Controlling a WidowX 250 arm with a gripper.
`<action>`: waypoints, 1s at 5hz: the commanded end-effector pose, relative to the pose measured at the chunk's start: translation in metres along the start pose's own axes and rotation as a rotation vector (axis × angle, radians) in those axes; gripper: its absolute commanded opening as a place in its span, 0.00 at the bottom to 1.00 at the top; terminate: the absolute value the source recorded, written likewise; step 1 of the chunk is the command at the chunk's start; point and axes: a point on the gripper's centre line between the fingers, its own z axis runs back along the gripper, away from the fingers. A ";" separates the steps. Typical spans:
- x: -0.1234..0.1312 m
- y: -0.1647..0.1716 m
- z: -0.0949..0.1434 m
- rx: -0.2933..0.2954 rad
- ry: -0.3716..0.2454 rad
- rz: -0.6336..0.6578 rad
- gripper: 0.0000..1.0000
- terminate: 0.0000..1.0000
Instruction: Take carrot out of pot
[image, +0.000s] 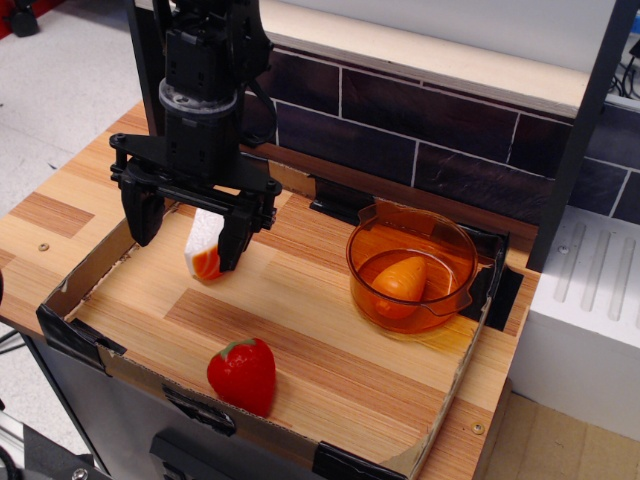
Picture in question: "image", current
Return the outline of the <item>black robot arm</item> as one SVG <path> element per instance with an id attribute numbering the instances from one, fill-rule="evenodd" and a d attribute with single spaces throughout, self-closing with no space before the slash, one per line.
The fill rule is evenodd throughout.
<path id="1" fill-rule="evenodd" d="M 111 178 L 141 246 L 158 233 L 168 199 L 222 216 L 219 268 L 231 271 L 252 235 L 274 224 L 282 191 L 266 162 L 241 150 L 264 144 L 276 131 L 275 123 L 260 136 L 242 126 L 247 90 L 276 114 L 257 83 L 273 45 L 256 1 L 156 1 L 153 11 L 164 37 L 158 100 L 165 130 L 113 135 Z"/>

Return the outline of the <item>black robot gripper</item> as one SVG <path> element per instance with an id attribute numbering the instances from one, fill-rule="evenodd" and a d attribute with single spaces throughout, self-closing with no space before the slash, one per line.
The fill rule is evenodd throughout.
<path id="1" fill-rule="evenodd" d="M 272 227 L 282 187 L 262 160 L 242 154 L 240 148 L 265 143 L 277 125 L 272 123 L 263 136 L 243 131 L 247 90 L 263 102 L 269 115 L 276 114 L 256 81 L 241 84 L 228 98 L 211 100 L 162 81 L 164 135 L 110 137 L 116 152 L 111 178 L 121 190 L 131 236 L 140 246 L 147 246 L 158 233 L 165 199 L 223 216 L 218 240 L 221 272 L 235 270 L 253 234 Z"/>

